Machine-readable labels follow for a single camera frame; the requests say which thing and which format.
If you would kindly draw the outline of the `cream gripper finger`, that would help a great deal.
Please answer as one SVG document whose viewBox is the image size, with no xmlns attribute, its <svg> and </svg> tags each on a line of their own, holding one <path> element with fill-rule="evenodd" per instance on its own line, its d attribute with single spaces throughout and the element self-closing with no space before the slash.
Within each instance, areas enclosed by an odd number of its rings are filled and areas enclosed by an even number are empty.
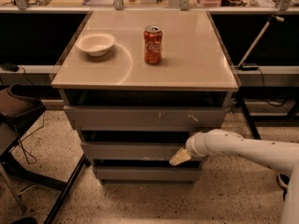
<svg viewBox="0 0 299 224">
<path fill-rule="evenodd" d="M 184 147 L 182 147 L 169 161 L 173 166 L 177 166 L 192 158 L 192 154 Z"/>
</svg>

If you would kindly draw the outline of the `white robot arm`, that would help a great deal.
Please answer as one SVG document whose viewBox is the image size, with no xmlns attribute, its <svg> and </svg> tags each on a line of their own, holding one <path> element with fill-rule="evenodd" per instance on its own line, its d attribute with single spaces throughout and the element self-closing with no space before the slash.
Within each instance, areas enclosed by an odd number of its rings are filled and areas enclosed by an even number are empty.
<svg viewBox="0 0 299 224">
<path fill-rule="evenodd" d="M 179 165 L 192 157 L 240 156 L 287 176 L 289 184 L 280 224 L 299 223 L 299 145 L 296 143 L 247 139 L 238 133 L 214 129 L 195 133 L 169 161 Z"/>
</svg>

